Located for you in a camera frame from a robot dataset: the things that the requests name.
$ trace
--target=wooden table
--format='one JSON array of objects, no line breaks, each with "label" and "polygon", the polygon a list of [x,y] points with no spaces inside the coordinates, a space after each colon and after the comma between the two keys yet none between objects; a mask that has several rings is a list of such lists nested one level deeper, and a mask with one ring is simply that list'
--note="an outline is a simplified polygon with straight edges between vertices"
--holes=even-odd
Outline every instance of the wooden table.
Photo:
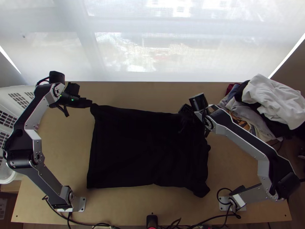
[{"label": "wooden table", "polygon": [[[80,95],[99,105],[176,113],[188,98],[204,92],[209,103],[217,104],[224,97],[228,83],[166,82],[80,82]],[[66,118],[58,109],[49,109],[42,118],[45,164],[63,185],[69,185],[78,196],[87,197],[86,209],[73,213],[80,222],[107,222],[119,226],[145,225],[146,216],[154,213],[160,225],[169,225],[182,217],[181,224],[195,224],[209,217],[224,214],[216,199],[218,189],[250,187],[259,183],[257,162],[223,136],[211,133],[208,143],[211,191],[198,198],[185,188],[123,187],[86,189],[94,118],[87,109],[69,108]],[[44,193],[28,178],[22,181],[12,221],[23,223],[66,224],[41,198]],[[240,220],[229,217],[228,224],[291,220],[287,202],[269,200],[247,206]],[[224,218],[211,223],[222,224]]]}]

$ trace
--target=black t-shirt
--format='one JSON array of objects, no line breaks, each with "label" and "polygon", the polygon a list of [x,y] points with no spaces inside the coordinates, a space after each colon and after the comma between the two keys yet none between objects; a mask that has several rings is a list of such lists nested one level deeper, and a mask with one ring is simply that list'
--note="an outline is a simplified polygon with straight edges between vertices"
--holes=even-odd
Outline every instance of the black t-shirt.
[{"label": "black t-shirt", "polygon": [[95,118],[87,188],[156,184],[209,192],[210,146],[192,113],[155,113],[91,106]]}]

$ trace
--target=sheer curtain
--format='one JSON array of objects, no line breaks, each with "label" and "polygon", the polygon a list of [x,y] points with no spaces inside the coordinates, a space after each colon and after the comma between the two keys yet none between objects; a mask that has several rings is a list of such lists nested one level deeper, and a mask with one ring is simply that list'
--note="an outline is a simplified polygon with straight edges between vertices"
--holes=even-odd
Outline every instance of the sheer curtain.
[{"label": "sheer curtain", "polygon": [[29,84],[268,77],[305,32],[303,0],[0,0],[0,46]]}]

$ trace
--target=clothing pile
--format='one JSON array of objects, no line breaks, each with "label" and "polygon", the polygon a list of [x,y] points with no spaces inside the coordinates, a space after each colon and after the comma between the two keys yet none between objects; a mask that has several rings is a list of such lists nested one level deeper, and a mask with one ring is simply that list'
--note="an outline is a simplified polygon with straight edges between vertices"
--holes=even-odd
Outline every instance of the clothing pile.
[{"label": "clothing pile", "polygon": [[256,75],[231,85],[218,106],[264,142],[296,135],[305,139],[305,99],[300,91]]}]

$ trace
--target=laundry basket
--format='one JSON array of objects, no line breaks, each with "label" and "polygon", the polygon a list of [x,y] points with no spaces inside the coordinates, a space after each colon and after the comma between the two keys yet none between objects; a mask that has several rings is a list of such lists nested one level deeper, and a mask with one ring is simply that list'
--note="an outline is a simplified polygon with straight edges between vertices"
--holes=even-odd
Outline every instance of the laundry basket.
[{"label": "laundry basket", "polygon": [[35,86],[0,88],[0,184],[8,184],[22,177],[6,165],[2,147],[12,133],[14,123],[33,100],[34,90]]}]

